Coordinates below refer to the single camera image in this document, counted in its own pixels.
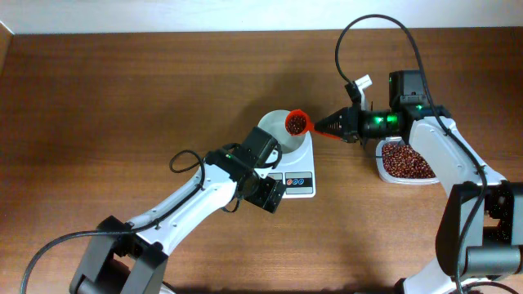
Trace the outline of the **orange measuring scoop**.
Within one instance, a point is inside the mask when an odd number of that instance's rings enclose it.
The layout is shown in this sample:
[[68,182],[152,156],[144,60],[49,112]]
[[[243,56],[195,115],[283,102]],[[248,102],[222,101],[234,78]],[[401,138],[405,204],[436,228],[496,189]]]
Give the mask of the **orange measuring scoop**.
[[320,121],[312,122],[311,117],[301,109],[290,111],[284,121],[285,130],[290,136],[304,136],[307,132],[315,133],[320,136],[339,140],[338,136],[320,131],[317,125]]

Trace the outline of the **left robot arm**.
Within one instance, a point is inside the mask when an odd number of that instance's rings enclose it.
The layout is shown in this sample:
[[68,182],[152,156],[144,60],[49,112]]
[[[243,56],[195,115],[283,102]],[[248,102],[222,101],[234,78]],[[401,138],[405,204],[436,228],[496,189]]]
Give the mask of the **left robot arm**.
[[278,141],[259,127],[241,144],[208,152],[189,181],[159,205],[126,223],[109,216],[96,227],[69,292],[171,292],[163,282],[168,257],[206,217],[242,200],[275,212],[284,185],[265,172],[282,155]]

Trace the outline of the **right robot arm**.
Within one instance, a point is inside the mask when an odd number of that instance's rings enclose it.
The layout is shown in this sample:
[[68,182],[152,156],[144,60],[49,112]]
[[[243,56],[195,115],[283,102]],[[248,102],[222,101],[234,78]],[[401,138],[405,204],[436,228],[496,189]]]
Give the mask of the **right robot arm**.
[[352,105],[315,123],[346,143],[399,136],[428,163],[448,200],[436,258],[401,279],[397,293],[465,293],[522,272],[522,184],[489,167],[463,139],[449,111],[435,105],[419,70],[389,75],[388,110],[368,109],[369,78],[350,81]]

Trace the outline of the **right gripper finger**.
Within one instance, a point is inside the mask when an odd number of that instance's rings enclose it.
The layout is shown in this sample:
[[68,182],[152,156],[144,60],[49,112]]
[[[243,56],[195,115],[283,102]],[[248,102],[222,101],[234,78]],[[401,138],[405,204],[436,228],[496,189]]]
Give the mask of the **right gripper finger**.
[[317,122],[314,125],[314,128],[315,131],[322,136],[327,136],[336,140],[351,141],[351,127],[348,121]]
[[315,127],[346,127],[349,122],[349,109],[341,108],[329,116],[320,119]]

